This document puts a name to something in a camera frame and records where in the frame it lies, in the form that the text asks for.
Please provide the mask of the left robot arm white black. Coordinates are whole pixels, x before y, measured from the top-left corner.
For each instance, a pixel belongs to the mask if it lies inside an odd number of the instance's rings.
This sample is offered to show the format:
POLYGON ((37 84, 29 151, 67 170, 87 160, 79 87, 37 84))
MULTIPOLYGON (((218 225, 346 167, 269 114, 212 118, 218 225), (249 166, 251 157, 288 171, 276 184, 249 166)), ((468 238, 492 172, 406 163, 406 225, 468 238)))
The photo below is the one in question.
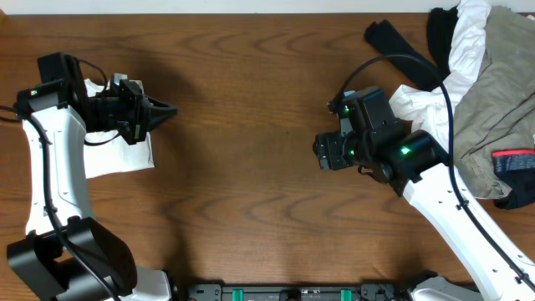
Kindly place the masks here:
POLYGON ((12 110, 28 138, 32 206, 24 239, 10 243, 10 268, 42 300, 173 300, 163 270, 135 263, 128 246, 98 223, 84 166, 86 135, 114 133, 128 145, 172 118, 177 108, 114 74, 89 95, 81 60, 41 57, 39 85, 18 93, 12 110))

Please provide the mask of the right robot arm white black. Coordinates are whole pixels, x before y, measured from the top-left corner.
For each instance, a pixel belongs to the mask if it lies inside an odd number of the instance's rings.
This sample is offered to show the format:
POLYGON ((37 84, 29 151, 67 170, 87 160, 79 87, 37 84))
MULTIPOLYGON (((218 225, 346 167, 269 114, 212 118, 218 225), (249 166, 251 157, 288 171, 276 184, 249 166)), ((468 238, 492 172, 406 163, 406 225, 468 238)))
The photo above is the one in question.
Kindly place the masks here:
POLYGON ((328 107, 340 128, 315 138, 321 169, 356 166, 360 174, 390 185, 440 233, 476 285, 471 290, 432 276, 409 289, 409 300, 534 298, 533 261, 468 191, 428 132, 404 133, 382 89, 342 92, 328 107))

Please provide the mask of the white t-shirt with black logo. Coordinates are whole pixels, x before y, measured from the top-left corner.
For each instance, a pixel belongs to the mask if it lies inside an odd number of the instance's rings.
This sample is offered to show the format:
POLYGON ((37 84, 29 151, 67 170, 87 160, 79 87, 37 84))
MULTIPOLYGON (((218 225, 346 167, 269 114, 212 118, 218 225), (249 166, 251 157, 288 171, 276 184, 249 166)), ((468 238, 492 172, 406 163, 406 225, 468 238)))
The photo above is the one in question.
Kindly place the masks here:
POLYGON ((88 133, 88 142, 103 145, 84 146, 84 169, 87 179, 114 173, 140 171, 155 167, 151 136, 135 145, 128 145, 122 137, 112 139, 117 130, 88 133))

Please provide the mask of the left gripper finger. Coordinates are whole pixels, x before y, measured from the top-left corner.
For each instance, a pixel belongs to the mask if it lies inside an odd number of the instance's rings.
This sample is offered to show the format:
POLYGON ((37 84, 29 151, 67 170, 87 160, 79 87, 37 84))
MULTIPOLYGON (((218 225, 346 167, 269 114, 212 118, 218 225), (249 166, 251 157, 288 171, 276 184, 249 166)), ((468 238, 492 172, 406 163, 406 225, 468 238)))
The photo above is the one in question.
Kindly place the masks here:
POLYGON ((148 117, 168 117, 176 115, 178 108, 146 95, 144 98, 144 110, 145 115, 148 117))
POLYGON ((157 110, 150 113, 148 130, 154 130, 177 114, 176 110, 157 110))

